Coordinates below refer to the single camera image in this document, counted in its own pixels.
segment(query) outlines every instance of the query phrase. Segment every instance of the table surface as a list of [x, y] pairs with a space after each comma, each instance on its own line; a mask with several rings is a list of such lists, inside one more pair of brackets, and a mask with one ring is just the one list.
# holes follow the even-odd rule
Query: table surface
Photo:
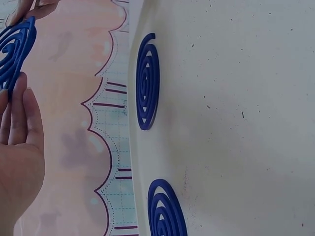
[[[315, 2], [144, 4], [128, 77], [140, 235], [149, 235], [149, 185], [164, 178], [189, 235], [314, 236]], [[160, 98], [144, 132], [134, 73], [150, 32], [157, 35]]]

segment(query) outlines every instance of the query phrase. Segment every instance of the blue spiral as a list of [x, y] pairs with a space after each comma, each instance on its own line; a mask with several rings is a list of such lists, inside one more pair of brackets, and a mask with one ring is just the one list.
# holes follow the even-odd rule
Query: blue spiral
[[154, 33], [142, 40], [138, 52], [136, 71], [136, 104], [138, 123], [142, 130], [149, 130], [154, 122], [158, 108], [159, 61], [158, 52], [153, 44]]
[[33, 16], [24, 22], [20, 20], [0, 33], [0, 51], [6, 54], [0, 60], [0, 86], [8, 90], [9, 98], [12, 97], [23, 62], [34, 45], [36, 34]]
[[[155, 194], [158, 187], [166, 194]], [[148, 215], [151, 236], [187, 236], [185, 219], [176, 194], [163, 179], [154, 180], [149, 187]]]

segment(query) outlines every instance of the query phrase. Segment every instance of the stain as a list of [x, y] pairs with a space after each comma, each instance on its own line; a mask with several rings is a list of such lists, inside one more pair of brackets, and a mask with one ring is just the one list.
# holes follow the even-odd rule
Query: stain
[[48, 58], [49, 60], [53, 60], [54, 62], [56, 62], [61, 56], [65, 54], [71, 42], [73, 41], [73, 34], [70, 31], [63, 32], [58, 35], [58, 38], [60, 39], [58, 49], [54, 55]]
[[186, 192], [187, 190], [187, 171], [188, 171], [188, 168], [186, 167], [186, 170], [185, 170], [185, 177], [184, 177], [184, 191]]

